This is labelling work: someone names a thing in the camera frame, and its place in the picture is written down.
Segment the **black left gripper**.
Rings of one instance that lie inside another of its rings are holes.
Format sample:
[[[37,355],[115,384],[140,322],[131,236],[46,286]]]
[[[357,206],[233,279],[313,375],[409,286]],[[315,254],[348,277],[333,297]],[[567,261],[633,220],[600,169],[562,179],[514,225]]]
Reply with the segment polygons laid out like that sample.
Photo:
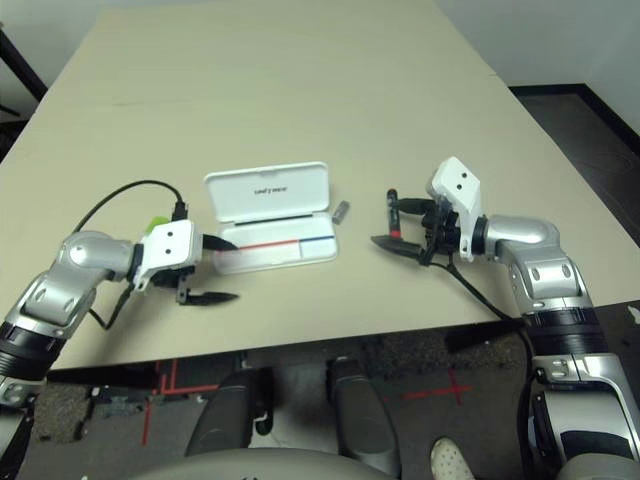
[[[204,234],[202,247],[209,251],[234,251],[236,246],[217,236]],[[151,277],[151,283],[155,287],[171,289],[176,294],[176,302],[187,306],[212,306],[239,298],[238,295],[223,292],[204,292],[192,295],[187,286],[188,277],[195,273],[194,266],[183,267],[176,270],[162,270]]]

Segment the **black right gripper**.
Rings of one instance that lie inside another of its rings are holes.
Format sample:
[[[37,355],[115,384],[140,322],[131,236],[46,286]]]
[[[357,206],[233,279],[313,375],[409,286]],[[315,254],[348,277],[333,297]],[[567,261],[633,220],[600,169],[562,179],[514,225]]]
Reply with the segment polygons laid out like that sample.
[[[430,265],[435,255],[452,256],[459,251],[460,228],[458,214],[448,201],[441,203],[432,199],[401,198],[396,207],[403,213],[423,213],[426,246],[391,235],[376,235],[371,241],[383,250],[406,258],[419,258],[421,265]]]

